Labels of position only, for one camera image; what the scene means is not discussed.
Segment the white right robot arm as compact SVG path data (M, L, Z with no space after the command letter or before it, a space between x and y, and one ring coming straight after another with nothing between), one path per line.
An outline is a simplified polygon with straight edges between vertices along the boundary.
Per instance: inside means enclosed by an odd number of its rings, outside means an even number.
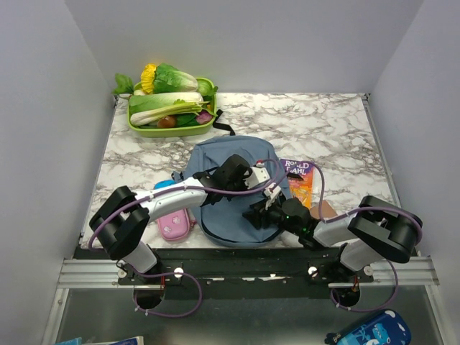
M321 251L339 242L334 260L318 268L329 282L345 282L371 263L386 259L406 263L421 241L422 220L413 213L368 195L358 208L321 221L296 198L281 198L267 207L257 202L243 213L257 230L276 226L298 237L306 249Z

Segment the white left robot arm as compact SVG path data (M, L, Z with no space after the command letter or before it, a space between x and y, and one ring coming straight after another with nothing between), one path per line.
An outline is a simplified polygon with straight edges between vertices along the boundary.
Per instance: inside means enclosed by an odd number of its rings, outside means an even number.
M89 222L95 240L112 260L123 260L134 268L144 284L159 276L159 259L143 241L147 225L159 218L183 210L219 202L224 196L236 196L249 190L245 181L252 174L249 163L232 155L223 165L197 172L180 183L164 188L134 192L117 188Z

